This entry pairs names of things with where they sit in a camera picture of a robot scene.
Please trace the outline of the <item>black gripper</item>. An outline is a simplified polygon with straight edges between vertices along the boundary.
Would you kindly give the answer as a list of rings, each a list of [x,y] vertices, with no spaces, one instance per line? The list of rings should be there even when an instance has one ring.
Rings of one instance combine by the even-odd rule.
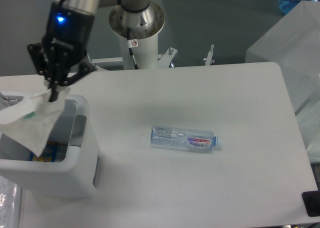
[[[44,84],[51,89],[48,99],[50,103],[57,100],[58,87],[73,85],[94,71],[94,66],[85,57],[94,19],[92,13],[54,1],[51,3],[46,32],[41,42],[27,45],[36,73],[44,77]],[[58,61],[53,63],[53,74],[50,74],[47,56],[52,46],[56,46],[55,57]],[[71,67],[76,64],[77,72],[69,76]]]

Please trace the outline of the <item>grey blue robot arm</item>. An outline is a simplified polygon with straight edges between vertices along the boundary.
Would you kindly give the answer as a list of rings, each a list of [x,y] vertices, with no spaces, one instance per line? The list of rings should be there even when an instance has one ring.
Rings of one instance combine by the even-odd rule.
[[[110,7],[109,25],[119,37],[126,70],[158,66],[158,34],[164,27],[164,12],[151,0],[53,0],[45,34],[27,49],[36,72],[50,90],[49,102],[60,90],[95,70],[87,45],[96,12]]]

